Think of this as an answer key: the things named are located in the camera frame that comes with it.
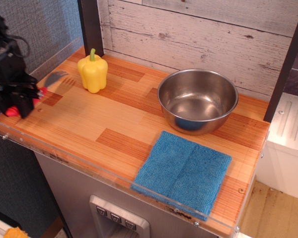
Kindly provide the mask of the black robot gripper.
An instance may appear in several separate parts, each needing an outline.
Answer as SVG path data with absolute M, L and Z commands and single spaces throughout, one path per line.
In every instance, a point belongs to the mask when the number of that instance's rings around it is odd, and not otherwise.
M 26 73 L 25 58 L 30 54 L 28 42 L 7 33 L 8 27 L 0 16 L 0 109 L 16 106 L 26 118 L 34 109 L 37 80 Z

